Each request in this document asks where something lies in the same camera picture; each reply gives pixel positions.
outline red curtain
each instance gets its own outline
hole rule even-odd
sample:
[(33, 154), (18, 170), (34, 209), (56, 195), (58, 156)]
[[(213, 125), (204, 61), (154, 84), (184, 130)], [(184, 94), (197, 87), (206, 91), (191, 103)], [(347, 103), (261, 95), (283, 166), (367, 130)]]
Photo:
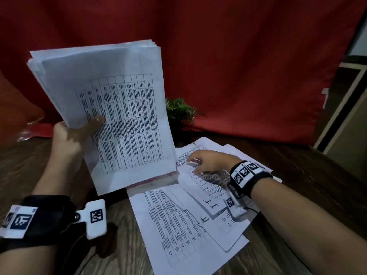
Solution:
[(310, 143), (367, 0), (2, 0), (0, 69), (45, 121), (59, 115), (29, 51), (152, 39), (166, 96), (219, 133)]

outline wooden surface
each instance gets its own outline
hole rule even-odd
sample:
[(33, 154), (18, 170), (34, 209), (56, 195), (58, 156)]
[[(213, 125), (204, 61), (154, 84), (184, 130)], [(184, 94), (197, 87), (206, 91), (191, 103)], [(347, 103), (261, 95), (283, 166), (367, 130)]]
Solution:
[[(206, 136), (219, 144), (231, 144), (273, 169), (283, 183), (367, 238), (367, 186), (337, 164), (310, 147), (261, 142), (216, 134), (182, 134), (176, 146), (183, 146)], [(45, 167), (51, 141), (32, 139), (3, 148), (0, 153), (1, 217), (11, 204), (28, 195)], [(73, 200), (82, 203), (91, 180), (85, 166), (73, 184)], [(124, 190), (103, 196), (108, 221), (118, 226), (115, 252), (101, 259), (94, 256), (82, 274), (153, 274), (144, 242)], [(260, 214), (244, 235), (250, 240), (216, 274), (310, 274), (293, 255), (280, 236)], [(92, 248), (81, 266), (94, 254)]]

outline left hand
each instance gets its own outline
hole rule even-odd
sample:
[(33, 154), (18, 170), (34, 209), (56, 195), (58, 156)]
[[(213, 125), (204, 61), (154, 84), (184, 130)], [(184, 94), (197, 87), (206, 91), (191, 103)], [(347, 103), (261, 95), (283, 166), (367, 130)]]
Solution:
[(54, 126), (51, 155), (47, 167), (56, 167), (74, 175), (84, 156), (85, 140), (105, 122), (102, 115), (96, 116), (79, 129), (71, 129), (65, 122)]

